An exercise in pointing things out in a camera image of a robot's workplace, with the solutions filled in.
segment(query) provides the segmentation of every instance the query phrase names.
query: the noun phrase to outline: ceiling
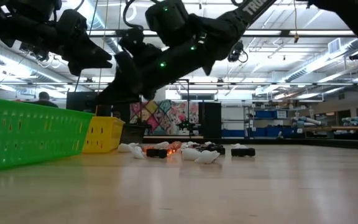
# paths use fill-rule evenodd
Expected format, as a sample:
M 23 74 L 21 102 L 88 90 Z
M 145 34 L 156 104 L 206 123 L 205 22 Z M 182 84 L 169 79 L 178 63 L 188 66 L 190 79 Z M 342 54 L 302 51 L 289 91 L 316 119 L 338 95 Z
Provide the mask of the ceiling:
M 74 8 L 79 2 L 80 0 L 63 1 L 63 9 L 58 13 L 58 16 L 60 16 L 60 13 L 64 9 Z M 85 0 L 79 12 L 87 17 L 88 21 L 91 21 L 96 2 L 97 17 L 102 22 L 102 25 L 95 25 L 93 30 L 128 28 L 123 23 L 120 13 L 120 10 L 122 11 L 124 9 L 125 1 Z M 218 17 L 226 11 L 236 8 L 231 4 L 230 0 L 183 0 L 183 2 L 189 13 L 210 18 Z M 127 13 L 128 21 L 134 24 L 140 24 L 147 30 L 148 27 L 144 14 L 147 8 L 152 4 L 151 1 L 137 0 L 129 8 Z M 249 29 L 255 30 L 295 30 L 296 28 L 300 33 L 303 30 L 333 31 L 329 37 L 325 38 L 303 37 L 301 35 L 296 44 L 292 37 L 243 37 L 241 40 L 245 46 L 244 50 L 248 53 L 249 57 L 246 63 L 229 63 L 227 60 L 222 60 L 215 63 L 209 77 L 207 77 L 202 70 L 196 70 L 188 74 L 185 78 L 189 78 L 191 82 L 216 82 L 218 78 L 223 78 L 225 82 L 280 82 L 280 79 L 287 75 L 289 71 L 309 63 L 310 60 L 314 60 L 317 56 L 326 52 L 328 50 L 328 44 L 336 39 L 335 30 L 349 29 L 335 13 L 322 11 L 313 6 L 310 9 L 306 9 L 303 2 L 296 2 L 294 6 L 292 0 L 276 1 L 272 7 L 249 27 Z M 345 38 L 341 39 L 341 41 L 345 43 L 353 39 L 354 38 Z M 106 43 L 103 43 L 102 38 L 92 37 L 91 40 L 100 47 L 104 47 L 110 54 L 114 54 L 112 49 L 107 46 Z M 160 48 L 165 47 L 158 37 L 146 37 L 145 42 L 154 44 Z M 32 61 L 36 66 L 45 67 L 46 72 L 44 73 L 50 72 L 56 75 L 56 77 L 60 75 L 65 82 L 67 82 L 67 80 L 72 80 L 73 82 L 77 80 L 77 77 L 71 75 L 68 71 L 67 62 L 61 60 L 60 57 L 55 57 L 54 60 L 52 60 L 53 57 L 51 57 L 47 63 L 38 63 L 40 65 L 37 65 L 37 62 L 32 57 L 24 55 L 19 50 L 19 46 L 20 42 L 16 42 L 13 48 L 9 49 L 0 41 L 1 54 L 4 54 L 3 50 L 8 50 L 20 57 L 26 57 L 26 60 Z M 92 78 L 94 82 L 98 82 L 99 76 L 101 76 L 101 82 L 111 82 L 115 74 L 115 63 L 114 61 L 112 61 L 112 63 L 113 68 L 110 69 L 84 70 L 81 74 L 81 80 L 85 81 L 86 78 Z M 357 78 L 358 60 L 349 61 L 349 59 L 339 56 L 330 60 L 329 63 L 315 67 L 312 73 L 310 72 L 303 77 L 292 80 L 292 82 L 318 82 L 325 77 L 329 77 L 343 70 L 349 70 L 352 67 L 357 69 L 351 71 L 351 77 Z M 335 79 L 330 79 L 327 82 L 349 82 L 349 80 L 351 80 L 349 75 L 350 72 Z M 262 87 L 264 86 L 244 85 L 235 87 L 234 85 L 228 85 L 225 86 L 225 89 L 256 90 Z M 88 87 L 90 90 L 97 88 L 97 85 Z M 192 86 L 191 88 L 202 89 L 203 87 Z M 274 89 L 273 92 L 276 95 L 293 93 L 294 91 L 299 94 L 303 93 L 306 89 L 307 86 L 281 86 Z

